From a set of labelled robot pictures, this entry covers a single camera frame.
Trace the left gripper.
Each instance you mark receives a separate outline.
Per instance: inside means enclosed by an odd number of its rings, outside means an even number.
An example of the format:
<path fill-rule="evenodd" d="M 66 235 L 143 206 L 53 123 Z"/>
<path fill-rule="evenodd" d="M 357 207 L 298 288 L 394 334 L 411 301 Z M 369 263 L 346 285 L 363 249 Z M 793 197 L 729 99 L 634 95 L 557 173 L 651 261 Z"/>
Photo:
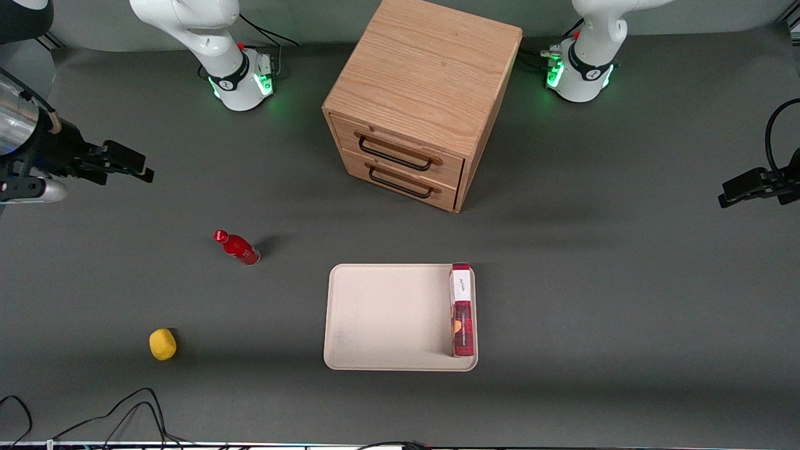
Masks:
<path fill-rule="evenodd" d="M 738 203 L 752 199 L 778 198 L 780 205 L 785 206 L 799 199 L 799 158 L 800 149 L 792 154 L 789 164 L 782 168 L 784 187 L 786 191 L 776 190 L 777 177 L 774 171 L 757 167 L 746 171 L 740 176 L 723 183 L 723 192 L 718 196 L 720 208 L 726 209 Z"/>

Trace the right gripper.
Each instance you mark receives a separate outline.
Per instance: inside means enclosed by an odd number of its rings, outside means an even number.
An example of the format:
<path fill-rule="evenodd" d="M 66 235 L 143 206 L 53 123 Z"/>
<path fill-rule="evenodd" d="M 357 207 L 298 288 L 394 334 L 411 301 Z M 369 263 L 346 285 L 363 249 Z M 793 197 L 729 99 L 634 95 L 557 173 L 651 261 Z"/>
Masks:
<path fill-rule="evenodd" d="M 72 125 L 64 125 L 45 97 L 9 72 L 2 72 L 1 82 L 1 156 L 22 148 L 43 124 L 52 134 L 62 131 L 66 145 L 69 176 L 103 186 L 112 174 L 129 176 L 152 183 L 154 171 L 145 168 L 146 157 L 112 140 L 92 144 Z"/>

